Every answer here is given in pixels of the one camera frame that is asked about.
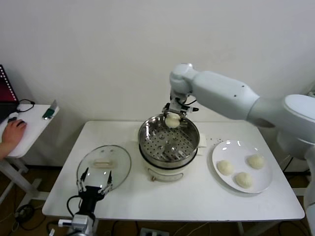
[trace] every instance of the steamed bun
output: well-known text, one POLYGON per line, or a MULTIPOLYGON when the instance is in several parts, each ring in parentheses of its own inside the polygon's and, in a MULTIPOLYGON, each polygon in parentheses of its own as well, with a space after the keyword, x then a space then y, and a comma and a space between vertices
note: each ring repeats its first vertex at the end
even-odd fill
POLYGON ((229 176, 233 173, 234 167, 231 162, 223 160, 217 163, 217 168, 222 175, 229 176))
POLYGON ((245 172, 240 172, 236 175, 235 180, 239 186, 242 188, 252 187, 252 177, 250 174, 245 172))
POLYGON ((254 154, 247 158, 248 164, 253 167, 254 169, 261 169, 265 165, 265 159, 260 154, 254 154))

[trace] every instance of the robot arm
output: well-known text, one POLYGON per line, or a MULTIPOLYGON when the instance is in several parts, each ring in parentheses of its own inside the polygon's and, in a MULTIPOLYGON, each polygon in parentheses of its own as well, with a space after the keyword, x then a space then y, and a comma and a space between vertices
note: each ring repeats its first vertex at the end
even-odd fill
POLYGON ((184 102, 193 95, 203 106, 230 119, 256 126, 274 127, 296 138, 315 143, 315 99, 289 95, 283 99, 259 97, 243 82, 211 71, 198 72, 191 64, 179 64, 170 74, 169 110, 180 113, 174 100, 184 102))
POLYGON ((304 207, 315 235, 315 99, 289 95, 283 99, 259 97, 246 84, 210 71, 196 71, 179 64, 170 74, 171 102, 164 112, 186 116, 183 104, 193 95, 203 106, 230 119, 246 120, 256 126, 277 127, 278 143, 292 156, 307 160, 312 181, 304 196, 304 207))

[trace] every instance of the dough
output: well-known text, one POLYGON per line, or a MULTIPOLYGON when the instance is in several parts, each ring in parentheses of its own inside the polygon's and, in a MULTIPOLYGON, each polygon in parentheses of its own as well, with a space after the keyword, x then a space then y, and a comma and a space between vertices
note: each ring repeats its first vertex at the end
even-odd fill
POLYGON ((252 177, 250 174, 245 172, 240 172, 236 175, 235 180, 239 186, 242 188, 252 187, 252 177))
POLYGON ((165 118, 165 124, 169 128, 177 128, 180 125, 180 116, 175 113, 169 113, 167 114, 167 117, 165 118))
POLYGON ((265 165, 265 159, 260 154, 254 154, 247 158, 248 164, 253 167, 254 169, 261 169, 265 165))
POLYGON ((223 160, 217 163, 217 168, 221 172, 222 175, 229 176, 233 173, 234 167, 231 162, 223 160))

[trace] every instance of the white table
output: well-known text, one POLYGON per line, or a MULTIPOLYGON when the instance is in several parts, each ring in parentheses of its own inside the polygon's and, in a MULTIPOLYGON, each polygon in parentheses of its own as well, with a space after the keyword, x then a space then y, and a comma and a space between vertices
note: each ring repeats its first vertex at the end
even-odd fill
MULTIPOLYGON (((23 111, 28 109, 30 106, 31 105, 29 104, 20 104, 18 109, 23 111)), ((28 169, 19 158, 23 157, 28 152, 28 150, 31 148, 31 146, 34 144, 34 142, 52 120, 44 120, 42 118, 49 107, 50 105, 34 105, 31 110, 19 114, 18 119, 24 120, 27 123, 27 127, 23 138, 18 146, 8 155, 6 159, 0 161, 0 171, 12 180, 1 195, 0 204, 14 184, 17 184, 27 193, 23 200, 20 202, 19 206, 27 204, 31 199, 45 200, 47 198, 49 194, 48 192, 39 192, 37 190, 37 187, 40 185, 41 179, 37 178, 31 184, 21 175, 21 173, 23 172, 26 173, 28 169), (18 167, 19 170, 15 170, 10 165, 10 163, 18 167)), ((58 113, 58 111, 59 108, 56 108, 54 116, 58 113)), ((7 119, 0 124, 0 141, 6 125, 7 119)))
MULTIPOLYGON (((89 121, 76 141, 43 207, 45 215, 69 217, 66 201, 78 194, 76 169, 92 149, 108 144, 124 147, 132 159, 125 182, 98 202, 98 219, 155 221, 278 221, 305 216, 289 183, 259 130, 246 122, 196 122, 207 137, 205 154, 196 156, 188 173, 176 182, 152 182, 132 139, 141 122, 89 121), (273 171, 273 181, 260 194, 246 194, 223 182, 211 164, 211 151, 221 140, 242 140, 259 148, 273 171)), ((70 202, 73 212, 78 199, 70 202)))

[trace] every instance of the cable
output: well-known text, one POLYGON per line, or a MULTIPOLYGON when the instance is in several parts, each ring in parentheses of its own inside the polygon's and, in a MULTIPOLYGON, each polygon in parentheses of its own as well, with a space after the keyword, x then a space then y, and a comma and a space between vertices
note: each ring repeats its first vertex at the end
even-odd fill
POLYGON ((291 159, 289 160, 288 164, 285 166, 285 168, 282 170, 282 172, 285 172, 286 169, 289 167, 289 165, 291 164, 291 161, 293 160, 293 157, 291 157, 291 159))
POLYGON ((23 226, 23 223, 32 219, 32 217, 34 216, 34 212, 35 212, 35 208, 30 204, 23 205, 16 210, 15 221, 19 224, 19 226, 23 230, 32 231, 34 229, 37 229, 46 220, 46 216, 44 216, 42 221, 40 223, 38 223, 36 226, 34 226, 32 228, 25 228, 23 226))
POLYGON ((189 105, 191 105, 192 103, 195 103, 197 100, 194 100, 194 101, 192 101, 192 102, 190 102, 190 103, 187 103, 187 104, 185 104, 185 103, 181 103, 180 101, 179 101, 179 98, 175 98, 175 100, 176 100, 176 102, 179 104, 179 105, 181 105, 181 106, 189 106, 189 105))
POLYGON ((30 100, 28 100, 28 99, 22 99, 22 100, 19 101, 19 103, 21 103, 22 101, 28 101, 28 102, 30 102, 30 104, 31 104, 32 106, 31 106, 30 108, 24 110, 24 111, 21 111, 21 110, 19 110, 19 109, 16 109, 16 112, 17 112, 17 113, 27 112, 27 111, 29 111, 30 109, 32 109, 32 108, 35 106, 35 102, 30 101, 30 100))
POLYGON ((8 219, 10 216, 12 216, 13 213, 8 214, 5 218, 3 218, 2 220, 0 220, 0 224, 5 221, 6 219, 8 219))
POLYGON ((191 105, 192 103, 195 103, 197 100, 194 100, 194 101, 192 101, 192 102, 190 102, 190 103, 187 103, 187 104, 185 104, 186 106, 189 106, 189 105, 191 105))
POLYGON ((288 159, 290 158, 291 155, 289 154, 288 156, 286 156, 280 163, 279 163, 279 166, 282 166, 282 164, 288 159))
POLYGON ((302 234, 303 234, 304 236, 308 236, 308 235, 304 232, 304 230, 302 230, 302 228, 301 228, 300 226, 298 226, 297 224, 295 224, 295 223, 292 222, 292 221, 283 221, 283 222, 281 222, 281 223, 278 225, 278 233, 279 233, 280 236, 283 236, 282 233, 281 233, 281 229, 280 229, 280 228, 281 228, 281 225, 284 224, 284 223, 290 223, 290 224, 294 225, 295 227, 297 227, 297 228, 302 232, 302 234))
POLYGON ((114 223, 113 223, 113 226, 112 226, 112 236, 114 236, 114 229, 115 229, 115 225, 118 223, 118 220, 116 220, 114 223))
POLYGON ((139 225, 138 225, 138 222, 137 222, 137 221, 135 221, 135 223, 136 223, 136 228, 137 228, 137 234, 136 234, 136 236, 138 236, 139 233, 140 233, 140 231, 139 231, 139 225))
POLYGON ((207 223, 204 223, 203 225, 200 225, 199 227, 197 227, 196 229, 192 230, 189 234, 187 234, 187 236, 190 236, 193 232, 195 232, 196 230, 199 230, 200 228, 204 227, 206 224, 208 224, 209 222, 207 223))
POLYGON ((75 196, 70 197, 70 198, 68 199, 68 201, 67 201, 67 209, 68 209, 68 211, 69 211, 69 213, 70 213, 70 215, 71 215, 72 217, 74 216, 74 214, 73 214, 72 211, 70 210, 69 202, 70 202, 71 199, 73 199, 73 198, 79 198, 79 197, 80 197, 79 195, 75 195, 75 196))
POLYGON ((174 234, 173 236, 175 236, 180 230, 182 230, 188 223, 184 224, 182 227, 180 227, 174 234))
POLYGON ((51 232, 51 229, 49 228, 50 225, 58 225, 58 220, 50 221, 46 224, 46 231, 48 235, 51 232))
POLYGON ((307 233, 308 233, 309 235, 312 235, 312 234, 311 234, 311 231, 310 231, 309 228, 306 226, 306 224, 304 224, 304 222, 303 222, 302 220, 300 220, 300 223, 304 226, 304 228, 306 229, 307 233))
POLYGON ((38 225, 36 225, 36 226, 34 226, 33 228, 30 228, 30 229, 24 228, 24 226, 22 224, 20 224, 20 226, 25 231, 32 231, 34 229, 37 229, 42 223, 44 223, 45 220, 46 220, 46 216, 44 216, 44 218, 42 219, 42 221, 38 225))
POLYGON ((111 236, 111 235, 112 235, 112 232, 111 232, 110 230, 106 230, 106 231, 105 231, 105 233, 104 233, 104 236, 106 236, 106 235, 107 235, 107 233, 109 233, 109 236, 111 236))

